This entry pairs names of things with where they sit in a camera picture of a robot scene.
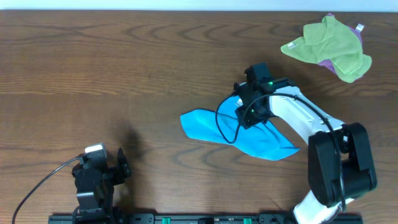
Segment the blue microfiber cloth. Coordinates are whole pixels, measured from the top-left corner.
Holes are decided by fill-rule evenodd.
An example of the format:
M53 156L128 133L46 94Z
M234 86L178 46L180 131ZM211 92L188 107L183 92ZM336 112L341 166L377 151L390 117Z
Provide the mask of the blue microfiber cloth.
M182 114L180 122L185 134L191 139L220 144L227 144L227 139L232 141L238 125L235 111L239 100L238 96L228 98L217 113L195 109ZM240 127L237 140L232 145L249 156L270 161L284 159L300 150L270 121L258 123L249 129Z

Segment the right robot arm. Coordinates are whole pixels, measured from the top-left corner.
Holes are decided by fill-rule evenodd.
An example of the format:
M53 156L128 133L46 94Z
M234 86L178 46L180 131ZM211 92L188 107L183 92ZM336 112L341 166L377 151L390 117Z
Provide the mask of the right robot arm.
M309 193L279 223L353 223L346 206L377 186L366 128L331 117L308 100L289 79L235 83L240 126L283 119L308 146Z

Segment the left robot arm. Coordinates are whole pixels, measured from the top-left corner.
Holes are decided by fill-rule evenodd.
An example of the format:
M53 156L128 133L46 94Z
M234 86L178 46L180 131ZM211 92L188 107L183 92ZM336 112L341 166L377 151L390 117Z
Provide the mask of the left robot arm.
M114 187L132 175L123 149L117 153L117 164L109 167L104 148L85 152L72 169L80 216L73 212L73 223L127 223L120 208L113 206Z

